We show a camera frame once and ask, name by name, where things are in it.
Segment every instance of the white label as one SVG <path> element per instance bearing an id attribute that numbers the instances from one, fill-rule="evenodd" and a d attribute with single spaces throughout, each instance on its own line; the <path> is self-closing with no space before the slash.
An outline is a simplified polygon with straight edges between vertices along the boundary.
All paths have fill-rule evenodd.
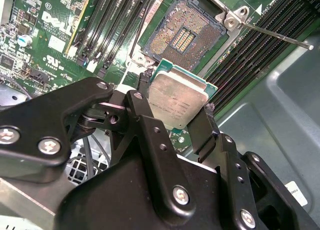
<path id="1" fill-rule="evenodd" d="M 56 51 L 62 53 L 64 51 L 66 43 L 55 36 L 51 36 L 48 46 Z"/>
<path id="2" fill-rule="evenodd" d="M 308 204 L 307 199 L 305 198 L 303 193 L 300 191 L 298 185 L 294 181 L 289 182 L 285 185 L 285 187 L 301 206 L 305 206 Z"/>

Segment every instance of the cable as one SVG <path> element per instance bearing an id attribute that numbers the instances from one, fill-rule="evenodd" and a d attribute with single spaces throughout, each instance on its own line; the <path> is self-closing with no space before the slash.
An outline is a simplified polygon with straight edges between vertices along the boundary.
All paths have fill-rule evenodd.
<path id="1" fill-rule="evenodd" d="M 101 143 L 98 141 L 98 139 L 94 136 L 94 135 L 91 135 L 92 139 L 96 142 L 96 144 L 98 145 L 98 147 L 100 148 L 100 151 L 104 154 L 105 156 L 105 159 L 108 163 L 108 167 L 110 167 L 110 162 L 111 162 L 111 159 L 110 157 L 108 156 L 106 150 L 102 147 Z"/>
<path id="2" fill-rule="evenodd" d="M 83 161 L 87 162 L 85 157 L 83 157 L 83 156 L 75 156 L 73 158 L 70 158 L 67 163 L 71 164 L 74 160 L 83 160 Z M 97 164 L 93 163 L 93 166 L 98 170 L 98 172 L 102 172 L 102 170 L 98 167 Z"/>
<path id="3" fill-rule="evenodd" d="M 141 34 L 142 28 L 144 27 L 144 24 L 145 24 L 147 15 L 148 15 L 151 7 L 152 7 L 152 3 L 153 3 L 153 0 L 148 0 L 148 4 L 147 4 L 146 7 L 145 7 L 145 11 L 144 11 L 143 17 L 142 17 L 142 19 L 141 19 L 141 22 L 140 22 L 138 31 L 137 31 L 137 33 L 136 33 L 136 36 L 135 36 L 135 39 L 134 39 L 134 42 L 133 42 L 133 45 L 132 45 L 132 48 L 131 48 L 131 51 L 130 51 L 130 54 L 129 54 L 129 56 L 130 56 L 131 59 L 132 59 L 132 56 L 133 56 L 133 54 L 134 54 L 136 44 L 138 43 L 138 39 L 139 39 L 139 36 L 140 36 L 140 34 Z"/>
<path id="4" fill-rule="evenodd" d="M 86 171 L 87 171 L 88 180 L 89 180 L 89 179 L 93 178 L 95 175 L 94 164 L 93 164 L 94 160 L 92 157 L 92 152 L 91 152 L 88 137 L 85 137 L 82 140 L 83 140 L 83 146 L 84 146 L 84 150 L 85 150 Z"/>
<path id="5" fill-rule="evenodd" d="M 8 77 L 8 76 L 6 76 L 4 74 L 1 74 L 1 73 L 0 73 L 0 77 L 5 78 L 10 83 L 12 83 L 15 86 L 17 86 L 29 98 L 29 100 L 32 99 L 32 96 L 29 94 L 29 92 L 26 91 L 26 89 L 23 88 L 22 85 L 20 85 L 15 79 L 10 78 L 10 77 Z"/>

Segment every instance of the black metal arm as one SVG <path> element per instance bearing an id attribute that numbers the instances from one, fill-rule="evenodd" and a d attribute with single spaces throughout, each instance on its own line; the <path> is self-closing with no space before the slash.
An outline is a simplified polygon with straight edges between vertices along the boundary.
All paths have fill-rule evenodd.
<path id="1" fill-rule="evenodd" d="M 218 174 L 178 159 L 147 81 L 123 94 L 86 78 L 0 112 L 0 176 L 53 181 L 70 144 L 101 128 L 112 167 L 66 197 L 56 229 L 319 229 L 259 156 L 239 155 L 210 105 L 188 129 L 199 162 Z"/>

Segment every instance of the screw hole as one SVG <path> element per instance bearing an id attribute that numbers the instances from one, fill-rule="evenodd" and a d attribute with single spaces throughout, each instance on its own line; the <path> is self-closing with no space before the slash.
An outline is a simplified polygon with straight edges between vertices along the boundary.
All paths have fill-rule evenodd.
<path id="1" fill-rule="evenodd" d="M 164 145 L 164 144 L 161 144 L 161 145 L 160 145 L 160 149 L 161 149 L 162 151 L 166 151 L 166 150 L 167 150 L 167 146 Z"/>
<path id="2" fill-rule="evenodd" d="M 237 178 L 238 178 L 238 181 L 239 181 L 239 182 L 241 182 L 241 183 L 244 183 L 244 182 L 245 182 L 242 177 L 238 176 Z"/>
<path id="3" fill-rule="evenodd" d="M 153 131 L 154 131 L 155 133 L 160 133 L 160 129 L 157 128 L 157 127 L 154 127 L 154 128 L 153 128 Z"/>
<path id="4" fill-rule="evenodd" d="M 248 13 L 247 9 L 242 9 L 240 15 L 245 16 Z"/>
<path id="5" fill-rule="evenodd" d="M 119 117 L 116 116 L 116 115 L 113 115 L 113 116 L 110 117 L 109 121 L 110 121 L 111 124 L 116 124 L 119 121 Z"/>

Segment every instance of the black dimm slot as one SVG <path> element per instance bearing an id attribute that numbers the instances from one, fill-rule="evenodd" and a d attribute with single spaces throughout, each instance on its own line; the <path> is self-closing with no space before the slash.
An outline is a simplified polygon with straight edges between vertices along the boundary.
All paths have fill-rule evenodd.
<path id="1" fill-rule="evenodd" d="M 300 14 L 298 14 L 295 18 L 295 20 L 292 20 L 290 22 L 290 24 L 286 25 L 286 27 L 280 31 L 280 34 L 282 35 L 289 35 L 289 33 L 293 30 L 292 26 L 297 26 L 299 23 L 301 23 L 301 18 L 299 17 Z M 250 62 L 250 64 L 245 65 L 244 69 L 238 69 L 235 74 L 229 78 L 227 81 L 223 81 L 223 86 L 226 87 L 221 87 L 220 91 L 215 95 L 215 97 L 217 97 L 219 99 L 219 102 L 222 101 L 225 96 L 227 95 L 227 92 L 232 89 L 234 89 L 239 82 L 246 76 L 248 75 L 253 69 L 258 69 L 259 68 L 259 63 L 261 62 L 261 56 L 267 56 L 268 54 L 270 54 L 270 52 L 275 48 L 276 45 L 278 45 L 280 43 L 280 40 L 277 38 L 272 38 L 269 37 L 266 41 L 267 46 L 263 47 L 262 51 L 259 52 L 254 58 L 253 60 Z"/>
<path id="2" fill-rule="evenodd" d="M 257 25 L 262 28 L 269 25 L 275 19 L 275 13 L 282 11 L 290 1 L 292 0 L 278 0 L 275 5 L 258 21 Z M 245 52 L 245 50 L 252 45 L 255 38 L 260 34 L 261 33 L 257 31 L 249 31 L 231 54 L 219 66 L 217 66 L 216 70 L 212 73 L 209 79 L 207 79 L 207 81 L 216 81 L 216 79 L 223 74 L 223 70 L 227 70 L 234 63 L 233 58 L 239 57 L 238 54 Z"/>
<path id="3" fill-rule="evenodd" d="M 298 7 L 296 10 L 296 13 L 298 12 L 298 15 L 295 16 L 295 18 L 292 19 L 292 21 L 290 21 L 289 24 L 284 25 L 286 22 L 288 22 L 288 19 L 284 19 L 280 22 L 281 23 L 280 31 L 279 31 L 280 34 L 288 36 L 290 34 L 290 32 L 295 28 L 295 26 L 297 26 L 299 23 L 302 22 L 301 17 L 303 17 L 303 16 L 301 16 L 301 15 L 308 14 L 308 12 L 305 12 L 303 10 L 298 11 L 299 9 L 300 9 L 300 7 Z M 257 46 L 256 51 L 258 52 L 258 54 L 252 55 L 251 61 L 249 64 L 244 63 L 240 68 L 237 67 L 237 71 L 234 73 L 234 75 L 232 77 L 229 77 L 228 79 L 224 78 L 220 81 L 221 84 L 223 83 L 223 85 L 220 85 L 220 91 L 218 91 L 216 93 L 216 97 L 219 98 L 219 96 L 221 96 L 222 98 L 219 98 L 219 99 L 222 100 L 226 91 L 228 91 L 230 89 L 230 87 L 234 87 L 235 86 L 234 84 L 238 81 L 238 79 L 243 77 L 244 74 L 249 73 L 248 68 L 251 68 L 252 66 L 257 68 L 257 65 L 258 65 L 257 63 L 259 63 L 261 61 L 260 60 L 261 56 L 267 56 L 270 53 L 270 50 L 272 50 L 274 48 L 274 46 L 275 46 L 274 44 L 278 44 L 279 41 L 280 40 L 278 40 L 277 38 L 273 38 L 270 36 L 267 36 L 267 39 L 264 38 L 263 44 L 260 44 L 259 46 Z"/>
<path id="4" fill-rule="evenodd" d="M 132 17 L 128 20 L 129 24 L 127 24 L 126 28 L 122 31 L 121 35 L 117 38 L 116 42 L 114 43 L 114 47 L 112 48 L 112 50 L 110 51 L 110 53 L 107 56 L 107 61 L 108 62 L 112 62 L 114 60 L 114 58 L 116 57 L 121 45 L 124 43 L 126 36 L 128 35 L 128 33 L 130 32 L 130 30 L 132 29 L 132 27 L 135 24 L 135 18 L 137 18 L 141 12 L 142 8 L 142 3 L 140 2 L 138 4 L 138 7 L 135 9 L 134 14 L 132 15 Z"/>
<path id="5" fill-rule="evenodd" d="M 131 1 L 132 0 L 127 0 L 127 3 L 125 4 L 125 9 L 122 11 L 121 15 L 116 19 L 116 22 L 114 24 L 114 27 L 113 27 L 112 31 L 110 31 L 108 36 L 104 39 L 104 41 L 103 41 L 103 43 L 102 43 L 102 45 L 101 45 L 101 47 L 99 49 L 99 52 L 105 52 L 108 49 L 109 44 L 111 43 L 115 33 L 117 32 L 117 30 L 118 30 L 118 28 L 120 26 L 120 23 L 125 18 L 126 14 L 127 14 L 127 11 L 131 7 L 131 4 L 129 4 L 129 2 L 131 2 Z"/>
<path id="6" fill-rule="evenodd" d="M 289 43 L 286 43 L 284 46 L 280 47 L 277 51 L 278 52 L 281 52 L 283 49 L 285 49 L 287 46 L 289 46 L 290 44 Z M 273 60 L 275 60 L 276 58 L 278 57 L 278 55 L 276 54 L 273 59 L 270 59 L 270 62 L 272 62 Z M 251 75 L 249 78 L 247 78 L 239 87 L 237 87 L 235 89 L 235 91 L 230 91 L 227 95 L 228 97 L 224 99 L 224 101 L 222 103 L 216 103 L 216 108 L 215 108 L 215 113 L 219 112 L 220 110 L 222 110 L 235 96 L 237 96 L 242 90 L 244 90 L 249 84 L 250 82 L 257 77 L 257 74 L 253 74 Z"/>
<path id="7" fill-rule="evenodd" d="M 286 12 L 286 15 L 292 16 L 294 14 L 294 12 L 296 12 L 298 9 L 300 9 L 302 7 L 302 5 L 300 5 L 298 8 L 295 7 L 290 7 L 288 9 L 288 12 Z M 288 18 L 282 18 L 278 19 L 277 22 L 275 22 L 270 28 L 269 30 L 277 32 L 281 29 L 281 27 L 283 26 L 284 20 L 287 20 Z M 247 52 L 245 52 L 244 56 L 240 58 L 239 62 L 236 62 L 232 68 L 237 69 L 237 72 L 240 71 L 243 66 L 246 65 L 247 62 L 251 61 L 252 57 L 255 56 L 255 54 L 257 54 L 257 52 L 259 52 L 259 50 L 261 49 L 261 47 L 263 47 L 263 45 L 269 41 L 272 37 L 265 35 L 265 34 L 259 34 L 259 39 L 255 42 L 254 47 L 250 47 L 249 50 Z M 226 79 L 230 80 L 231 74 L 233 74 L 233 71 L 227 71 L 226 74 L 221 75 L 219 78 L 217 78 L 217 80 L 214 82 L 214 84 L 217 85 L 217 82 L 225 82 Z M 219 87 L 220 90 L 222 90 L 222 88 L 224 87 L 224 85 L 217 85 Z"/>
<path id="8" fill-rule="evenodd" d="M 291 4 L 293 2 L 293 0 L 285 0 L 284 1 L 286 4 Z M 263 28 L 267 28 L 269 30 L 273 30 L 274 29 L 274 25 L 272 24 L 274 22 L 274 20 L 279 17 L 279 14 L 281 14 L 281 12 L 286 8 L 287 5 L 285 5 L 284 7 L 279 7 L 278 8 L 278 13 L 273 13 L 273 16 L 269 16 L 264 19 L 262 22 L 260 22 L 259 26 L 263 27 Z M 249 54 L 252 53 L 252 51 L 255 51 L 256 49 L 256 40 L 260 37 L 263 36 L 264 34 L 257 32 L 257 31 L 250 31 L 249 32 L 249 38 L 247 38 L 248 35 L 245 36 L 245 39 L 243 41 L 241 41 L 241 43 L 243 42 L 243 44 L 240 44 L 239 47 L 236 48 L 235 50 L 235 54 L 234 57 L 230 60 L 228 60 L 228 58 L 225 60 L 226 65 L 225 66 L 219 66 L 218 70 L 218 74 L 215 74 L 214 79 L 211 80 L 211 82 L 216 82 L 218 81 L 218 79 L 223 76 L 226 72 L 229 71 L 229 68 L 235 68 L 236 66 L 234 64 L 236 64 L 237 60 L 241 57 L 247 57 Z"/>
<path id="9" fill-rule="evenodd" d="M 84 32 L 84 37 L 82 40 L 82 46 L 80 49 L 85 48 L 87 45 L 90 45 L 96 32 L 97 29 L 99 28 L 101 19 L 103 18 L 103 16 L 106 14 L 107 10 L 108 10 L 108 6 L 110 4 L 112 0 L 99 0 L 98 4 L 95 7 L 95 11 L 93 12 L 93 15 L 90 18 L 89 24 L 85 29 Z"/>
<path id="10" fill-rule="evenodd" d="M 306 24 L 302 24 L 299 27 L 298 31 L 294 35 L 292 35 L 292 37 L 298 37 L 299 35 L 301 35 L 314 22 L 314 20 L 314 15 L 309 16 L 308 19 L 304 20 Z M 260 61 L 262 62 L 262 65 L 258 67 L 258 69 L 253 74 L 247 75 L 245 76 L 246 79 L 242 79 L 239 81 L 239 83 L 242 81 L 239 87 L 234 86 L 228 93 L 223 96 L 222 99 L 220 99 L 219 101 L 214 100 L 216 105 L 215 113 L 225 107 L 237 94 L 239 94 L 246 86 L 248 86 L 254 78 L 257 77 L 261 69 L 265 69 L 266 67 L 268 67 L 268 65 L 279 56 L 278 54 L 290 45 L 290 43 L 280 40 L 277 40 L 276 45 L 277 44 L 279 44 L 280 46 L 278 46 L 275 51 L 271 55 L 269 55 L 268 59 Z"/>
<path id="11" fill-rule="evenodd" d="M 117 3 L 119 2 L 119 0 L 112 0 L 112 3 L 109 5 L 106 15 L 103 17 L 99 29 L 97 30 L 97 33 L 92 41 L 90 56 L 93 56 L 95 52 L 97 52 L 99 46 L 101 45 L 99 41 L 101 37 L 104 37 L 103 32 L 113 28 L 114 21 L 118 17 L 120 11 L 122 10 L 125 1 L 126 0 L 122 0 L 120 5 L 117 7 Z"/>

